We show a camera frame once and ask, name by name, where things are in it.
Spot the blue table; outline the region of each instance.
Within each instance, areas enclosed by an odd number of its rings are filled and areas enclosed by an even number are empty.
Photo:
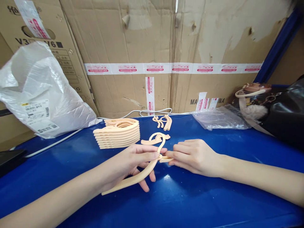
[[[141,139],[148,140],[160,131],[151,117],[138,120]],[[179,141],[201,138],[221,154],[304,172],[304,153],[253,129],[208,131],[191,115],[172,116],[172,121],[171,130],[166,132],[171,138],[165,144],[170,150]],[[104,123],[86,128],[0,178],[0,218],[120,152],[122,149],[99,149],[92,131],[102,127]],[[17,148],[35,152],[65,136],[52,140],[35,137]],[[166,163],[156,165],[155,175],[155,183],[146,180],[149,193],[133,185],[99,195],[59,227],[235,228],[304,224],[303,209],[254,187],[192,174]]]

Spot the metal chain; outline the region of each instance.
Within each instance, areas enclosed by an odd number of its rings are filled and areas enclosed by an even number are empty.
[[[263,104],[268,103],[268,102],[271,103],[271,102],[275,101],[276,97],[281,95],[281,94],[282,94],[282,92],[279,92],[276,95],[271,95],[271,96],[266,97],[265,101],[262,102],[260,105],[263,105]]]

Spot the cardboard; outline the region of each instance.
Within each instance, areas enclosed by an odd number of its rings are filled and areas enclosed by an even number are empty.
[[[262,63],[292,9],[288,1],[178,1],[174,62]],[[257,73],[172,74],[173,112],[196,109],[200,92],[217,107]]]
[[[175,1],[60,2],[85,64],[172,62]],[[169,73],[89,75],[100,115],[147,109],[145,77],[154,77],[155,110],[170,107]]]
[[[12,57],[13,52],[0,34],[0,68]],[[5,104],[0,102],[0,111],[7,110]],[[0,116],[0,151],[5,151],[34,137],[34,133],[13,114]]]
[[[70,85],[98,115],[79,50],[74,43],[73,34],[70,32],[60,2],[58,0],[34,0],[33,2],[44,28],[52,39],[34,37],[26,27],[15,1],[5,0],[0,3],[0,20],[2,21],[0,32],[6,43],[13,52],[16,52],[22,45],[35,41],[46,42],[55,58],[58,59]]]
[[[267,83],[290,85],[304,74],[304,25],[298,30]]]

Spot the finger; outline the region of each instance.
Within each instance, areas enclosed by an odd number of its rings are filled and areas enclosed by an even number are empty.
[[[132,163],[137,166],[140,163],[143,162],[150,162],[152,160],[157,159],[159,156],[158,152],[146,152],[142,154],[134,154],[132,155]]]
[[[142,162],[142,163],[139,163],[138,166],[141,167],[141,168],[146,168],[148,166],[149,162]]]
[[[152,172],[149,174],[149,177],[150,177],[150,180],[151,180],[152,182],[155,182],[155,181],[156,181],[156,177],[155,177],[154,170],[152,170]]]
[[[189,146],[185,146],[185,145],[175,144],[173,146],[173,150],[182,152],[184,154],[191,154],[192,148]]]
[[[170,161],[170,162],[168,163],[168,165],[170,165],[170,166],[175,165],[175,166],[178,166],[178,167],[180,167],[180,168],[184,168],[184,169],[186,169],[186,170],[189,170],[189,171],[192,172],[192,173],[195,173],[195,174],[198,173],[198,171],[197,171],[196,169],[194,169],[192,166],[190,166],[190,165],[188,165],[188,164],[186,164],[186,163],[182,163],[182,162],[177,161],[177,160],[172,160],[172,161]]]
[[[133,144],[129,146],[130,149],[132,149],[133,153],[141,154],[146,152],[155,152],[158,150],[158,147],[153,145],[141,145],[141,144]],[[160,153],[165,153],[167,151],[167,148],[162,148]]]
[[[149,164],[149,162],[142,162],[138,166],[141,168],[146,168],[148,166],[148,164]],[[152,182],[156,181],[154,170],[151,171],[151,173],[149,174],[149,177]]]
[[[135,171],[132,173],[133,176],[139,174],[140,171],[138,169],[135,169]],[[150,189],[145,181],[145,179],[143,179],[142,181],[139,182],[139,185],[142,187],[142,189],[145,191],[145,192],[148,192]]]
[[[167,151],[165,153],[165,156],[168,156],[170,158],[174,158],[180,162],[186,163],[186,164],[191,164],[191,156],[188,154],[184,154],[178,151]]]
[[[188,140],[185,140],[185,142],[195,142],[196,140],[199,140],[199,139],[188,139]]]
[[[194,142],[178,142],[178,145],[192,146]]]

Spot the fluffy pom-pom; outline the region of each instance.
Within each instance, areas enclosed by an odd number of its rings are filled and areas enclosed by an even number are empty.
[[[242,110],[242,114],[244,117],[249,119],[258,120],[262,117],[264,117],[268,113],[268,110],[266,107],[262,105],[250,105],[247,106],[244,110]]]

